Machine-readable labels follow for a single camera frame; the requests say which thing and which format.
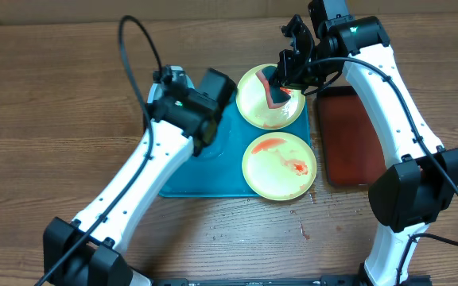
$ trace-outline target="sauce smear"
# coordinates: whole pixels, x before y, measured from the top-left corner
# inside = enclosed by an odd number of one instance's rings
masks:
[[[277,147],[280,144],[284,144],[284,143],[285,143],[285,140],[281,138],[270,138],[270,139],[264,140],[263,142],[257,144],[257,146],[255,146],[252,149],[252,154],[255,155],[263,150],[266,151],[270,148]]]

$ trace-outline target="blue tray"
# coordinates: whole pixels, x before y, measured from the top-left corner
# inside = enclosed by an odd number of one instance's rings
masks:
[[[215,140],[198,157],[191,157],[165,183],[159,194],[176,198],[256,197],[243,178],[242,158],[246,147],[257,137],[274,131],[294,134],[309,146],[307,105],[298,119],[278,130],[259,129],[245,120],[236,102],[223,111]]]

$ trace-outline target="round plate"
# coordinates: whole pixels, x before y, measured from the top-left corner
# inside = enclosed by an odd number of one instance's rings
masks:
[[[259,195],[272,200],[294,199],[314,182],[314,152],[289,133],[272,132],[255,139],[243,154],[243,176]]]
[[[291,99],[282,107],[268,108],[264,86],[255,75],[256,72],[268,66],[277,67],[276,64],[262,64],[247,71],[240,79],[236,105],[239,113],[251,125],[261,129],[275,130],[286,127],[300,116],[305,105],[305,96],[300,91],[283,89],[291,95]]]

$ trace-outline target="wooden table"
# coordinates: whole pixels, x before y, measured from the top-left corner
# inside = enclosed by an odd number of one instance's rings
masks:
[[[380,17],[398,66],[435,134],[458,147],[458,14]],[[146,23],[162,60],[195,83],[208,67],[235,81],[278,61],[288,18]],[[30,285],[43,273],[42,238],[54,216],[71,219],[119,170],[142,135],[138,103],[123,72],[116,23],[0,26],[0,285]],[[128,28],[142,90],[155,61]],[[371,250],[377,221],[367,190],[326,183],[320,162],[310,195],[265,199],[157,198],[126,259],[151,277],[226,279],[354,273]],[[301,233],[310,236],[307,240]],[[458,200],[430,232],[458,239]],[[411,273],[458,284],[458,248],[421,241]]]

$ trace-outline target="stained plate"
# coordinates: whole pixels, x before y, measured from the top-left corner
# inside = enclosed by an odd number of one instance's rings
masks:
[[[283,89],[291,99],[280,108],[268,108],[264,86],[255,75],[268,66],[277,67],[276,64],[262,64],[250,69],[241,78],[238,83],[236,105],[239,113],[251,125],[266,130],[276,130],[288,126],[300,116],[305,105],[305,96],[300,91]]]
[[[272,132],[255,139],[243,154],[243,176],[259,195],[294,199],[306,192],[317,172],[316,157],[299,137]]]

